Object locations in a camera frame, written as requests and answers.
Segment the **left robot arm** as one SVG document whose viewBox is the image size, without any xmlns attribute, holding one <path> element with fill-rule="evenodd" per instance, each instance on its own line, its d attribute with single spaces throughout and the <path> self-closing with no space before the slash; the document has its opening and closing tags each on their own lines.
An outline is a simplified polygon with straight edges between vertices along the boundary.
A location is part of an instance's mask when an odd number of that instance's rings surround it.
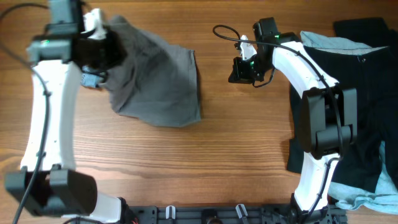
<svg viewBox="0 0 398 224">
<path fill-rule="evenodd" d="M 76 170 L 73 122 L 82 68 L 101 75 L 125 56 L 101 11 L 83 12 L 85 6 L 72 0 L 46 5 L 51 21 L 22 61 L 33 74 L 29 141 L 5 188 L 19 202 L 17 213 L 63 217 L 67 223 L 137 223 L 123 198 L 101 193 L 92 176 Z"/>
</svg>

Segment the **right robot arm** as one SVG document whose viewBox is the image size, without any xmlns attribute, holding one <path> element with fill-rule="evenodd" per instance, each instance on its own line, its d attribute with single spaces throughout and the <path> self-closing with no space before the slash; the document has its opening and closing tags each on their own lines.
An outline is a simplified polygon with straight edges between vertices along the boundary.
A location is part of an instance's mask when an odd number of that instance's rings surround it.
<svg viewBox="0 0 398 224">
<path fill-rule="evenodd" d="M 268 70 L 280 70 L 300 97 L 296 138 L 303 150 L 300 182 L 283 216 L 287 223 L 327 222 L 328 189 L 337 163 L 357 136 L 357 98 L 354 88 L 342 89 L 305 51 L 293 33 L 280 33 L 274 18 L 253 25 L 255 40 L 234 40 L 230 83 L 268 84 Z"/>
</svg>

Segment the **grey cotton shorts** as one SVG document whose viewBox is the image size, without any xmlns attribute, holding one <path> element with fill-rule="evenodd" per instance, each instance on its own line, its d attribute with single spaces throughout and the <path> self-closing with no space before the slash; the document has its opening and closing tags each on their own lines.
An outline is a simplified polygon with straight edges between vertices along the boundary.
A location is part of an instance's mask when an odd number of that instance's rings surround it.
<svg viewBox="0 0 398 224">
<path fill-rule="evenodd" d="M 112 110 L 153 126 L 181 128 L 201 120 L 195 53 L 114 16 L 126 58 L 107 71 L 99 86 L 109 93 Z"/>
</svg>

